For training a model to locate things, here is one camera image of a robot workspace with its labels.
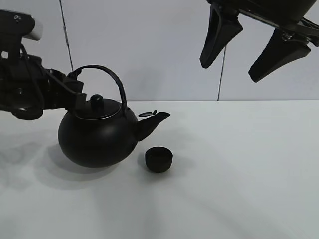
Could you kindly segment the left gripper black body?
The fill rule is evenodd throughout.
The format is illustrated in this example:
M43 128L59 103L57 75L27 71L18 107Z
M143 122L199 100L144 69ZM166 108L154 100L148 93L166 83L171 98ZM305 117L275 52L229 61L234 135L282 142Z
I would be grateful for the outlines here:
M64 89L49 74L60 82L65 74L43 68L42 59L37 56L29 55L28 63L30 71L22 57L14 64L3 59L0 61L0 103L15 108L39 106L40 98L34 85L37 83L44 98L44 109L64 108Z

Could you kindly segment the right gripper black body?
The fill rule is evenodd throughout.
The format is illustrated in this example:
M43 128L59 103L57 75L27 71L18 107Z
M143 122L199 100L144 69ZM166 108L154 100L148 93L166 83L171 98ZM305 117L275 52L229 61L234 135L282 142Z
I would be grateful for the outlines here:
M315 0L209 0L228 15L245 15L319 46L319 26L305 18Z

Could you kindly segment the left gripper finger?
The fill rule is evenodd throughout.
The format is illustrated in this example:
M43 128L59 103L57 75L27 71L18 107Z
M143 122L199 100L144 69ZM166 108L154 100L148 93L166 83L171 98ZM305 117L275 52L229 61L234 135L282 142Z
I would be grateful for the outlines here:
M50 99L50 109L77 110L86 103L86 94L84 93L55 93Z
M52 74L54 77L56 77L63 85L65 85L67 88L71 89L72 91L75 91L77 93L83 92L84 83L81 81L78 81L73 78L67 77L64 73L60 71L52 71Z

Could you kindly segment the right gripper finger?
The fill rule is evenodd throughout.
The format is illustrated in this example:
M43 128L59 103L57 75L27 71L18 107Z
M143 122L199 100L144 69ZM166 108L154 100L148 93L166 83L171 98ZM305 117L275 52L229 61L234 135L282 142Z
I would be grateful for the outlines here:
M311 51L308 43L306 37L275 29L263 52L248 71L252 81L257 83L278 68L306 57Z
M203 68L209 68L222 49L242 30L239 12L226 5L212 3L206 40L200 55Z

